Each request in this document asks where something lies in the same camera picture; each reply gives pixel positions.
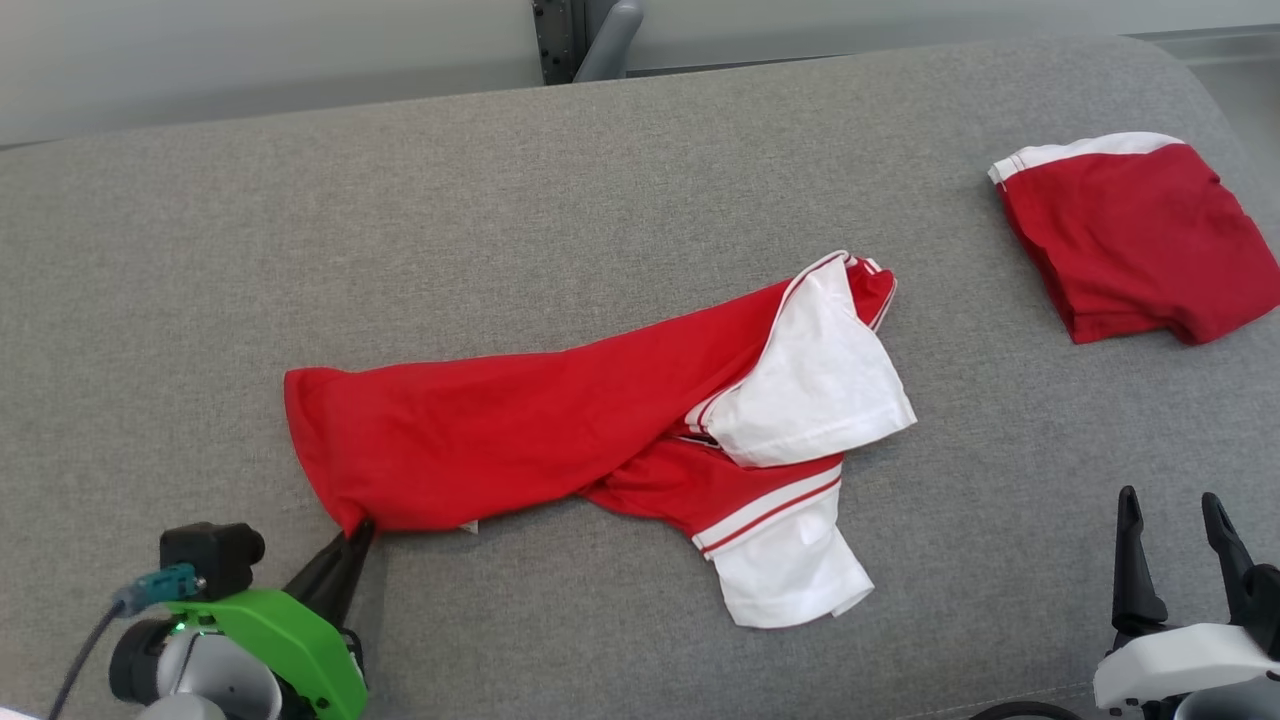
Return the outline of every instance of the white robot part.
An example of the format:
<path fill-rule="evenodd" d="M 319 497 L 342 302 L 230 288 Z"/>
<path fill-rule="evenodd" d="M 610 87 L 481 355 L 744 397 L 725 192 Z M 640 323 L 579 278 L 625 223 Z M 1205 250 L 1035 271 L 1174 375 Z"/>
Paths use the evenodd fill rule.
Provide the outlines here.
<path fill-rule="evenodd" d="M 1202 623 L 1135 638 L 1098 664 L 1093 696 L 1101 708 L 1234 685 L 1280 674 L 1244 628 Z"/>

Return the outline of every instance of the folded red garment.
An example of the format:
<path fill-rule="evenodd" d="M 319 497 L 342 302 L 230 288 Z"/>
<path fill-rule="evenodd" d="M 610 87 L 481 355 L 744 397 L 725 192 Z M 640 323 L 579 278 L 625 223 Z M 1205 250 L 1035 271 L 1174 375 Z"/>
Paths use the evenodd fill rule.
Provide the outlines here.
<path fill-rule="evenodd" d="M 841 452 L 915 421 L 872 328 L 896 282 L 832 254 L 790 283 L 539 355 L 292 370 L 298 459 L 351 532 L 443 530 L 580 493 L 716 561 L 736 621 L 870 588 L 835 528 Z"/>
<path fill-rule="evenodd" d="M 1217 340 L 1280 305 L 1257 225 L 1184 142 L 1124 132 L 1024 147 L 988 172 L 1071 340 Z"/>

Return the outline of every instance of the teal connector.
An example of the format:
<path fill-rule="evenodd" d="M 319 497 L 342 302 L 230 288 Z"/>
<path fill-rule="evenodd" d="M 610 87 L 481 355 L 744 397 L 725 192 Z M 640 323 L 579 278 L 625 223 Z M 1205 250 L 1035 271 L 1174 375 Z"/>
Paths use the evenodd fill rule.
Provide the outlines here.
<path fill-rule="evenodd" d="M 122 618 L 132 618 L 159 602 L 174 602 L 195 597 L 205 582 L 196 577 L 196 568 L 179 562 L 155 573 L 142 575 L 137 580 L 115 591 L 111 600 L 124 606 Z"/>

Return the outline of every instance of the gray cable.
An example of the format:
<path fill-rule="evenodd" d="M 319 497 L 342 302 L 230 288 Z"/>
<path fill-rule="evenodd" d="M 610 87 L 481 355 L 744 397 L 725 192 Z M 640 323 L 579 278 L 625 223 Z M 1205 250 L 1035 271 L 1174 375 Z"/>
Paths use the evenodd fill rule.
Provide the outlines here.
<path fill-rule="evenodd" d="M 115 601 L 111 603 L 111 609 L 102 615 L 102 619 L 97 621 L 93 630 L 88 634 L 84 644 L 81 647 L 79 655 L 72 661 L 70 669 L 67 670 L 67 679 L 63 680 L 63 688 L 58 691 L 58 697 L 54 698 L 54 707 L 49 711 L 49 720 L 58 720 L 58 716 L 63 714 L 63 706 L 67 705 L 67 698 L 72 694 L 72 685 L 76 684 L 76 676 L 79 675 L 82 667 L 84 667 L 84 661 L 88 660 L 88 653 L 92 652 L 93 646 L 106 632 L 106 626 L 111 624 L 124 612 L 124 602 Z"/>

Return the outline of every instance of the cable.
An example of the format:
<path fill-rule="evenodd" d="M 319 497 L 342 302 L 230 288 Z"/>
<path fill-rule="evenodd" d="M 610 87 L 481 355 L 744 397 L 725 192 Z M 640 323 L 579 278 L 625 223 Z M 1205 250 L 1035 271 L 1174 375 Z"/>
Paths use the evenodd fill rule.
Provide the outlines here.
<path fill-rule="evenodd" d="M 63 688 L 58 691 L 58 697 L 54 698 L 54 707 L 49 711 L 49 720 L 58 720 L 58 716 L 63 714 L 63 706 L 67 705 L 67 698 L 72 694 L 72 685 L 76 684 L 76 676 L 79 675 L 81 669 L 84 667 L 84 661 L 88 660 L 88 653 L 93 650 L 93 646 L 97 644 L 102 633 L 106 632 L 106 626 L 111 624 L 111 620 L 119 618 L 120 612 L 124 612 L 124 602 L 116 600 L 111 603 L 111 609 L 106 611 L 106 615 L 102 615 L 102 619 L 97 621 L 97 625 L 93 625 L 93 630 L 88 634 L 88 638 L 81 647 L 79 655 L 76 656 L 76 660 L 72 661 L 70 669 L 67 670 L 67 679 L 63 680 Z"/>
<path fill-rule="evenodd" d="M 1043 702 L 1006 702 L 988 707 L 969 720 L 1009 720 L 1011 717 L 1048 717 L 1050 720 L 1080 720 L 1070 710 Z"/>

